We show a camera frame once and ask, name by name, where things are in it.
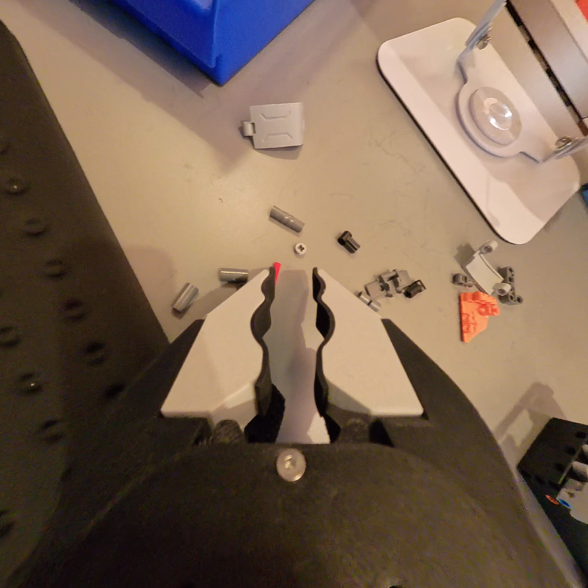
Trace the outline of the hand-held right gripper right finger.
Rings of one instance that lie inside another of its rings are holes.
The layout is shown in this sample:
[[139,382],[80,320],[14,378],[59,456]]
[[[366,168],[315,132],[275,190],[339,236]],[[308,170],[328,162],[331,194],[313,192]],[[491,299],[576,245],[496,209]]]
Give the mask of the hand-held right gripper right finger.
[[332,428],[347,420],[420,419],[424,408],[379,313],[324,269],[313,268],[316,328],[314,394]]

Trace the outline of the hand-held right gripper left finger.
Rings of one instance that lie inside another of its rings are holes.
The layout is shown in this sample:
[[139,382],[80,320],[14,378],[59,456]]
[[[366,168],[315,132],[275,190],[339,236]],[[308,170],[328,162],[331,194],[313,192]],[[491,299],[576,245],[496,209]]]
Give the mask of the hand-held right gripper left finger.
[[275,298],[274,269],[261,270],[202,321],[161,406],[167,418],[224,420],[243,430],[279,430],[285,399],[272,382],[264,341]]

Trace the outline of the grey orange toy block model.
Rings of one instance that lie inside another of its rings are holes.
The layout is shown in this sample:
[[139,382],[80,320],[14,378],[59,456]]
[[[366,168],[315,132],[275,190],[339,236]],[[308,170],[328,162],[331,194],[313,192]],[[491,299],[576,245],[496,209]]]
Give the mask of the grey orange toy block model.
[[551,418],[518,472],[587,577],[587,425]]

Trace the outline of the blue labelled bin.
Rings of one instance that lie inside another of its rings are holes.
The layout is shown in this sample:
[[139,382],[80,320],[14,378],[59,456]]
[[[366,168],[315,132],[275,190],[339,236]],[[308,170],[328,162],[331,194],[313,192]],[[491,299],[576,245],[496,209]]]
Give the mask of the blue labelled bin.
[[114,1],[217,84],[239,70],[312,1]]

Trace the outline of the orange toy panel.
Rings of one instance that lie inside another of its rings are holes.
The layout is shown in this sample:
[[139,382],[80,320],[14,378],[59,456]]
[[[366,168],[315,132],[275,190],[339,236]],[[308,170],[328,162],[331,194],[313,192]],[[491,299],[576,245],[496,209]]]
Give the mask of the orange toy panel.
[[483,292],[463,292],[459,295],[461,340],[470,342],[486,330],[489,319],[500,314],[494,296]]

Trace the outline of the dark grey holed toy beam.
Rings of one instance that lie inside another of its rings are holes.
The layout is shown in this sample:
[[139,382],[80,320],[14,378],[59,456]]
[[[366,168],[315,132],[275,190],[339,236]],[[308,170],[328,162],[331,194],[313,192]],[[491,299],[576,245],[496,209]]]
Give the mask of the dark grey holed toy beam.
[[506,266],[498,269],[498,273],[502,277],[502,282],[510,286],[510,290],[504,289],[496,291],[497,299],[500,303],[507,306],[519,306],[523,303],[523,298],[516,290],[516,272],[511,266]]

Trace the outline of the dark perforated pad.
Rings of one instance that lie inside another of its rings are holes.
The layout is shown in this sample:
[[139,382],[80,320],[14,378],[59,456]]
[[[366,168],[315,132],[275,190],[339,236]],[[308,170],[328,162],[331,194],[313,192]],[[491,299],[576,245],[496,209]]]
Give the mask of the dark perforated pad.
[[1,24],[1,576],[86,520],[162,425],[167,339],[16,37]]

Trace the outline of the grey flat toy cover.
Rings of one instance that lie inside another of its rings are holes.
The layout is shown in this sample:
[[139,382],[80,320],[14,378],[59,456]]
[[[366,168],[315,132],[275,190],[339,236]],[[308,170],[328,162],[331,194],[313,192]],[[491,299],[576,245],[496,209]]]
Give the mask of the grey flat toy cover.
[[242,135],[254,149],[298,148],[305,140],[305,113],[302,102],[255,105],[249,119],[240,125]]

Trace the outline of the white stand with flat base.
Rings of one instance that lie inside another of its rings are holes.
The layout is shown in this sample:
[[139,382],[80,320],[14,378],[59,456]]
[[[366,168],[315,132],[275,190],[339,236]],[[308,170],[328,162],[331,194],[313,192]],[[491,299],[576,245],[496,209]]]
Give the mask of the white stand with flat base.
[[521,245],[577,193],[580,173],[571,156],[543,164],[521,153],[496,157],[464,131],[456,110],[464,84],[457,60],[467,46],[496,50],[480,48],[489,29],[489,19],[479,26],[464,18],[449,19],[386,41],[377,60],[382,77],[481,216],[499,237]]

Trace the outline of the clear plastic holder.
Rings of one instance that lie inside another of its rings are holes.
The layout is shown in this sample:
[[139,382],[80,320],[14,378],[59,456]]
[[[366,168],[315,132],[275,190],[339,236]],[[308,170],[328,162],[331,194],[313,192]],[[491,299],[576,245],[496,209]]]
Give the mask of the clear plastic holder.
[[587,148],[587,137],[555,135],[496,50],[467,46],[457,67],[464,82],[456,98],[458,118],[483,151],[504,159],[521,153],[543,164]]

